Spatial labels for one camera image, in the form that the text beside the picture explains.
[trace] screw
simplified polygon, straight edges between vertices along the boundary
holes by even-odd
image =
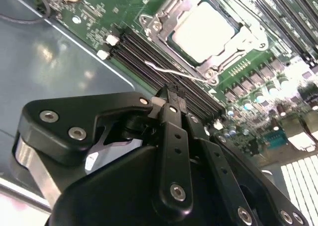
[[[295,217],[295,219],[296,219],[301,225],[304,224],[303,219],[302,219],[298,214],[296,214],[295,212],[293,212],[293,216]]]
[[[281,215],[281,217],[283,218],[283,220],[284,220],[286,223],[288,223],[288,224],[290,224],[290,225],[293,224],[293,220],[292,220],[292,218],[289,216],[288,213],[286,213],[285,211],[282,210],[282,211],[280,212],[280,215]]]
[[[242,207],[238,208],[238,216],[240,217],[240,219],[246,224],[246,225],[252,225],[252,217],[250,216],[250,214],[248,213],[248,211]]]
[[[174,113],[176,113],[178,110],[176,109],[176,108],[174,108],[174,107],[169,107],[169,109],[172,111],[172,112],[174,112]]]
[[[193,122],[195,122],[195,123],[199,123],[199,120],[198,120],[196,117],[191,116],[191,119],[192,119],[192,121],[193,121]]]
[[[142,103],[142,104],[148,104],[148,100],[146,100],[145,98],[140,98],[139,101]]]
[[[43,122],[55,123],[59,119],[59,115],[51,110],[44,110],[40,113],[40,119]]]
[[[82,141],[86,138],[86,132],[83,128],[72,127],[69,129],[69,136],[75,140]]]
[[[226,143],[227,142],[227,140],[224,137],[222,137],[222,136],[218,136],[218,138],[220,139],[220,141],[222,143]]]
[[[184,189],[177,185],[177,184],[172,184],[170,187],[170,193],[173,196],[173,198],[177,201],[184,201],[185,200],[185,191]]]
[[[154,24],[153,24],[153,29],[154,29],[155,31],[160,31],[161,28],[162,28],[161,23],[158,22],[158,21],[155,21]]]

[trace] motherboard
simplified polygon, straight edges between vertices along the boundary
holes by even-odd
[[[35,0],[41,8],[41,0]],[[249,156],[318,143],[318,0],[47,0],[55,18]]]

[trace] green circuit board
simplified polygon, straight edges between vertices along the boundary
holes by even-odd
[[[111,30],[114,26],[122,29],[129,27],[134,33],[138,34],[140,38],[147,42],[147,44],[152,46],[158,54],[173,63],[180,72],[187,75],[190,74],[187,68],[184,68],[182,64],[178,63],[171,55],[167,54],[166,51],[151,41],[139,21],[141,14],[154,16],[166,0],[81,0],[77,3],[71,3],[65,0],[47,1],[49,2],[50,7],[56,12],[56,19],[96,52],[103,50],[105,47],[105,39],[111,34]],[[278,33],[275,30],[275,25],[272,25],[270,20],[257,9],[252,0],[241,1],[244,2],[250,10],[254,11],[265,20],[267,26],[265,26],[264,23],[261,23],[263,26],[267,28],[271,27],[276,34]],[[311,25],[306,13],[302,11],[294,0],[288,1],[291,8],[299,13],[304,23],[308,25],[309,29],[318,40],[318,29],[315,28],[314,25]],[[308,1],[311,7],[316,10],[318,16],[318,1]],[[226,11],[223,15],[231,16],[235,21],[243,23],[246,26],[249,26],[252,23],[251,15],[244,11],[242,7],[235,4],[233,0],[218,0],[218,2],[221,9]],[[269,0],[268,3],[272,4],[274,11],[278,10],[276,9],[276,4],[274,2]],[[290,27],[289,30],[295,35],[295,39],[299,40],[300,43],[303,43],[305,49],[316,57],[317,53],[312,52],[312,49],[306,43],[306,36],[299,34],[292,23],[287,19],[282,20],[282,22],[285,22],[286,26]],[[275,109],[277,104],[284,104],[290,109],[286,117],[291,114],[302,116],[304,113],[310,111],[311,108],[301,100],[297,88],[295,88],[295,91],[292,93],[283,93],[280,88],[280,77],[287,77],[290,83],[295,87],[306,86],[309,82],[318,84],[318,78],[315,73],[305,65],[296,52],[289,49],[286,44],[278,41],[277,38],[269,32],[266,34],[269,43],[268,49],[265,51],[252,49],[241,59],[233,62],[233,64],[219,73],[219,83],[217,85],[193,80],[201,90],[207,93],[207,98],[213,99],[224,108],[232,106],[236,110],[235,116],[231,118],[225,116],[226,120],[223,121],[223,125],[224,129],[230,125],[235,125],[237,127],[237,134],[231,136],[231,138],[239,147],[245,146],[249,141],[255,138],[259,139],[262,143],[269,141],[269,139],[275,140],[276,138],[278,138],[277,142],[283,142],[277,134],[272,134],[272,130],[269,127],[270,122],[268,121],[269,111]],[[271,76],[262,75],[259,68],[263,65],[270,66],[275,60],[279,61],[281,66],[283,66],[283,69],[276,70],[271,68]],[[158,89],[144,81],[142,76],[130,71],[119,60],[111,59],[110,61],[151,93],[155,94],[157,92]],[[229,90],[234,89],[234,87],[240,86],[244,78],[250,78],[251,73],[257,73],[264,79],[264,82],[262,84],[253,83],[254,87],[252,89],[245,89],[243,94],[237,95],[234,99],[230,99],[226,93]],[[307,74],[307,77],[303,77],[305,73],[310,73],[311,76],[308,76],[309,74]],[[269,83],[274,84],[280,91],[278,96],[270,96],[267,89]],[[256,101],[255,93],[260,91],[263,92],[266,97],[266,105]],[[245,100],[251,102],[253,109],[246,110],[244,108],[243,101]],[[284,117],[278,117],[277,120],[280,121],[283,118]],[[243,129],[249,130],[248,136],[242,134],[241,130]]]

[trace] black plastic bracket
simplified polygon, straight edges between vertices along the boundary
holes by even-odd
[[[196,146],[200,159],[210,170],[222,198],[225,209],[222,218],[228,221],[226,225],[258,225],[221,148],[209,141],[202,123],[195,116],[188,114],[185,118],[191,144]]]
[[[290,219],[294,226],[308,225],[303,214],[252,162],[246,159],[238,148],[220,135],[212,136],[210,139],[221,147],[250,207],[257,211],[259,219],[265,226],[290,225],[284,220],[284,212],[290,216],[296,213],[301,217],[304,224]]]
[[[168,222],[183,220],[193,207],[188,134],[182,129],[181,111],[166,103],[160,112],[154,207]]]
[[[147,116],[152,107],[136,92],[37,100],[24,106],[18,132],[26,144],[55,161],[78,165],[98,141],[98,127],[112,127],[129,114]],[[54,111],[58,120],[42,121],[40,114],[44,110]],[[85,130],[86,137],[82,141],[71,138],[68,132],[72,127]]]

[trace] gray metal panel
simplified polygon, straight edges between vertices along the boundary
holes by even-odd
[[[37,15],[29,9],[31,2],[0,0],[0,10],[13,17],[34,19]],[[0,133],[0,176],[11,182],[16,181],[9,173],[13,137],[8,136],[15,135],[27,102],[134,89],[150,96],[114,66],[99,60],[92,49],[53,20],[36,25],[0,20],[0,30],[0,131],[4,132]],[[106,162],[118,157],[117,152],[107,152]]]

